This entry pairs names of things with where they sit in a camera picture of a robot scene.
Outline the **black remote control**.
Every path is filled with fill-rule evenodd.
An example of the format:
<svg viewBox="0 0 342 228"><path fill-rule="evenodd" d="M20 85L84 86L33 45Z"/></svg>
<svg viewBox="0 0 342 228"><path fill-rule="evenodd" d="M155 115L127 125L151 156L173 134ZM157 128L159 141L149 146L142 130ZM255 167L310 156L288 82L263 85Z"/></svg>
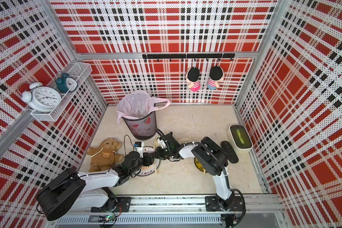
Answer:
<svg viewBox="0 0 342 228"><path fill-rule="evenodd" d="M232 145L228 141L222 141L220 143L220 146L230 163L235 164L239 162L236 152L234 151Z"/></svg>

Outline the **cream plate with black pattern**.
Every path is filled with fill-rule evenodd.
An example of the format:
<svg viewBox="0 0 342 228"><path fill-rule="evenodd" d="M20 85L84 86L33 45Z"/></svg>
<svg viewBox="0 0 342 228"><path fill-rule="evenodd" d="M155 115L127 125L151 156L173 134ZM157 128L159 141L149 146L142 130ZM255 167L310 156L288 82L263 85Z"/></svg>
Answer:
<svg viewBox="0 0 342 228"><path fill-rule="evenodd" d="M177 142L181 145L181 144L185 144L185 143L191 143L194 140L190 137L183 137L177 140Z"/></svg>

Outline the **green circuit board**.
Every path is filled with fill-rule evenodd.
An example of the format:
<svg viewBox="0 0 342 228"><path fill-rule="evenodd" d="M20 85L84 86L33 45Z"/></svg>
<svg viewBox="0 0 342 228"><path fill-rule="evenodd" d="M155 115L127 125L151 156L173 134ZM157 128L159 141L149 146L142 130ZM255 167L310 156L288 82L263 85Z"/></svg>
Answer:
<svg viewBox="0 0 342 228"><path fill-rule="evenodd" d="M107 224L107 223L114 223L116 217L114 215L100 215L98 217L98 223L100 224Z"/></svg>

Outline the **doll with striped shirt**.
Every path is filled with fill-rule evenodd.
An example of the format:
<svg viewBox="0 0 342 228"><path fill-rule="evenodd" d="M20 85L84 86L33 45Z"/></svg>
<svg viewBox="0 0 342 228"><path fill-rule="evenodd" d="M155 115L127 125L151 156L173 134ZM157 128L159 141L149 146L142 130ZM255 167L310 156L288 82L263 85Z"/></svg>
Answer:
<svg viewBox="0 0 342 228"><path fill-rule="evenodd" d="M224 80L224 71L220 66L214 66L210 70L207 88L209 90L217 90L220 88L219 82Z"/></svg>

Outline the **black hook rail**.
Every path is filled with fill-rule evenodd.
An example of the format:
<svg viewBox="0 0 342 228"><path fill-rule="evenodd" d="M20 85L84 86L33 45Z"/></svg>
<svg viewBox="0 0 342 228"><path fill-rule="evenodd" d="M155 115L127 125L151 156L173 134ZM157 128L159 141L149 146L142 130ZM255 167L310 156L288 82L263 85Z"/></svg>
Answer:
<svg viewBox="0 0 342 228"><path fill-rule="evenodd" d="M201 54L143 54L143 59L233 59L235 53L201 53Z"/></svg>

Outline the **doll with pink dress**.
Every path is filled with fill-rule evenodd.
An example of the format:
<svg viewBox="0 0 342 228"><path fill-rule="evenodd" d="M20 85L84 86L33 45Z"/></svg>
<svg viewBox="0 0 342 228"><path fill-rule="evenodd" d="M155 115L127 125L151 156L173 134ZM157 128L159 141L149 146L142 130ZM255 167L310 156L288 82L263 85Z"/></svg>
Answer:
<svg viewBox="0 0 342 228"><path fill-rule="evenodd" d="M200 89L199 76L200 70L196 67L190 67L186 73L186 81L188 82L188 88L192 92L197 92Z"/></svg>

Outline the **brown teddy bear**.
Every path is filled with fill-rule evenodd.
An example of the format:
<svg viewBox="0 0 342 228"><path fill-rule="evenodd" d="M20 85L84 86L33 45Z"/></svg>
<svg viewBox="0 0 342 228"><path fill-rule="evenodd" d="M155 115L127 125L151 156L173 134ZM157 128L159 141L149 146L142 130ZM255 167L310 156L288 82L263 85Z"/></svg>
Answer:
<svg viewBox="0 0 342 228"><path fill-rule="evenodd" d="M97 148L90 147L87 153L91 157L89 172L108 171L116 163L120 163L124 159L124 155L117 153L121 146L121 142L114 138L108 138L102 141Z"/></svg>

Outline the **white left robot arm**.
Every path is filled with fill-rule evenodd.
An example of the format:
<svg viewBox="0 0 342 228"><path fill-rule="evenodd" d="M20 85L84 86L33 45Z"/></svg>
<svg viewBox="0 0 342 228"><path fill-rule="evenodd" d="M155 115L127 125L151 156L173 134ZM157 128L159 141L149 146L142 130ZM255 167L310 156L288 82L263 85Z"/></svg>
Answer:
<svg viewBox="0 0 342 228"><path fill-rule="evenodd" d="M111 188L129 181L133 174L150 165L154 159L155 152L140 155L132 151L121 164L107 171L83 173L68 168L38 192L37 209L49 221L79 209L109 211L116 205L116 196Z"/></svg>

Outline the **pink plastic bin liner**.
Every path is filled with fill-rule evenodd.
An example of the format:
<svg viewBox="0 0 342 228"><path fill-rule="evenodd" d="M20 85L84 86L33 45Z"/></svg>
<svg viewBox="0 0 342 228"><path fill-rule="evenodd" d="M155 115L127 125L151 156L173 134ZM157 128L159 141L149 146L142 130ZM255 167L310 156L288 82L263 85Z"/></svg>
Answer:
<svg viewBox="0 0 342 228"><path fill-rule="evenodd" d="M117 121L119 125L121 118L136 120L146 117L148 114L168 107L171 101L166 98L151 97L143 90L126 95L117 105Z"/></svg>

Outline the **white box with green display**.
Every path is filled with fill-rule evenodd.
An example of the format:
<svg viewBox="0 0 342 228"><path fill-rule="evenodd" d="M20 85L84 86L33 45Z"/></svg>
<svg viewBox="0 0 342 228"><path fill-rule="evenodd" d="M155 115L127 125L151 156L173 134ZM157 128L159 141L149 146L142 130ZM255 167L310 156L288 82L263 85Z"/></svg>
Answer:
<svg viewBox="0 0 342 228"><path fill-rule="evenodd" d="M227 130L229 143L237 153L249 153L253 147L251 138L245 126L241 124L232 124Z"/></svg>

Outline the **white alarm clock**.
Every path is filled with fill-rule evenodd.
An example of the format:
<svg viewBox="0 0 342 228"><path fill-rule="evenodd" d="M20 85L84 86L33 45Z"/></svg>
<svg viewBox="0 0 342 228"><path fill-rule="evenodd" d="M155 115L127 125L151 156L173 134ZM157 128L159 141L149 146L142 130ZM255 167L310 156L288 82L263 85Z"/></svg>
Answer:
<svg viewBox="0 0 342 228"><path fill-rule="evenodd" d="M43 86L41 82L30 84L21 92L21 100L35 111L49 113L61 102L61 95L55 89Z"/></svg>

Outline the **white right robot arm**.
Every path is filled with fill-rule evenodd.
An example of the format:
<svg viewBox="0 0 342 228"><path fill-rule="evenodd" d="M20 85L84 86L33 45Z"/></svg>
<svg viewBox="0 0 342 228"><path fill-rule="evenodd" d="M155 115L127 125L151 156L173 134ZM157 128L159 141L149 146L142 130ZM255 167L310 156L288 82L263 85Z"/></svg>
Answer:
<svg viewBox="0 0 342 228"><path fill-rule="evenodd" d="M214 141L204 137L201 142L180 144L171 134L157 138L156 158L180 161L195 158L205 172L213 176L216 194L205 198L206 211L246 212L246 203L242 193L233 189L229 182L228 156Z"/></svg>

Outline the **cream plate with flowers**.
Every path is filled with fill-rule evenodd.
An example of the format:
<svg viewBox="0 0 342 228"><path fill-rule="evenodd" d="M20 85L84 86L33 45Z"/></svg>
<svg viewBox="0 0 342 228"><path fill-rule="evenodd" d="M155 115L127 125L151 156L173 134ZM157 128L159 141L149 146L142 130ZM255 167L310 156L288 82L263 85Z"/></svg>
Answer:
<svg viewBox="0 0 342 228"><path fill-rule="evenodd" d="M161 145L160 145L160 139L159 139L159 137L156 137L156 138L154 139L154 144L153 144L153 146L154 146L154 149L156 149L156 148L158 148L159 146L161 146Z"/></svg>

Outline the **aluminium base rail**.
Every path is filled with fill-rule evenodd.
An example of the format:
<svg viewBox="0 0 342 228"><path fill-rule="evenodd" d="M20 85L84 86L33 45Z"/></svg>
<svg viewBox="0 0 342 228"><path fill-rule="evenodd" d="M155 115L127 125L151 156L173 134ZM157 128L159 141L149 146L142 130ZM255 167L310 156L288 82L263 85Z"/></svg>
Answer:
<svg viewBox="0 0 342 228"><path fill-rule="evenodd" d="M212 195L122 196L125 209L110 212L79 210L49 222L47 227L236 227L288 228L284 207L274 194L244 194L246 212L206 211L205 198ZM114 215L114 223L98 223L100 215Z"/></svg>

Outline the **black mesh trash bin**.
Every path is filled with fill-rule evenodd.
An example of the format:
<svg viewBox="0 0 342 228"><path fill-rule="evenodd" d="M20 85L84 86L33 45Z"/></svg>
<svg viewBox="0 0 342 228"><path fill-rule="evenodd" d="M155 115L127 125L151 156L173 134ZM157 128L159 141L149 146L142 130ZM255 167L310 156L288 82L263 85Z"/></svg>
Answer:
<svg viewBox="0 0 342 228"><path fill-rule="evenodd" d="M156 135L157 120L155 111L139 119L127 119L124 117L122 119L137 140L149 140Z"/></svg>

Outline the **teal alarm clock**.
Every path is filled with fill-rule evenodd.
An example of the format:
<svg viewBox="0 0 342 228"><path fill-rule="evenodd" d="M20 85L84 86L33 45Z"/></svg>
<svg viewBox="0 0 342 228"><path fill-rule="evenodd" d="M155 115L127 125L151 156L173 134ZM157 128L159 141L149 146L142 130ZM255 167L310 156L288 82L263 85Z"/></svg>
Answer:
<svg viewBox="0 0 342 228"><path fill-rule="evenodd" d="M62 73L59 77L55 80L56 86L58 90L65 94L67 92L74 92L78 88L77 81L70 77L68 73Z"/></svg>

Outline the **white orange patterned plate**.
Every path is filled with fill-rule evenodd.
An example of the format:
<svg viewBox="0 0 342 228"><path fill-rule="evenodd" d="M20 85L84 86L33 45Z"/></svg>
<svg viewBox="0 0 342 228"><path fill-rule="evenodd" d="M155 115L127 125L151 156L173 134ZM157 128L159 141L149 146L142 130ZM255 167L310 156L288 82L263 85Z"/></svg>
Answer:
<svg viewBox="0 0 342 228"><path fill-rule="evenodd" d="M145 153L151 153L151 152L155 152L155 149L153 147L145 146L143 148L143 153L144 154ZM159 168L159 166L161 164L161 161L159 159L156 159L156 157L155 157L154 161L157 162L157 170L158 170L158 168ZM138 173L137 176L145 177L145 176L149 176L149 175L151 175L153 173L154 173L154 164L151 165L151 166L148 166L148 167L142 166L141 169L140 169L140 172Z"/></svg>

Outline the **yellow dark patterned plate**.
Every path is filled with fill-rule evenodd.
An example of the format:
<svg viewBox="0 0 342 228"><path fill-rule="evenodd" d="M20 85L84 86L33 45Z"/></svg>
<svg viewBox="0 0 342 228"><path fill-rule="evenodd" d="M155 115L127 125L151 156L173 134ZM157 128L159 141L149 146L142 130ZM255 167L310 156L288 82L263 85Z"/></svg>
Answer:
<svg viewBox="0 0 342 228"><path fill-rule="evenodd" d="M205 170L197 158L194 158L194 164L199 171L203 172Z"/></svg>

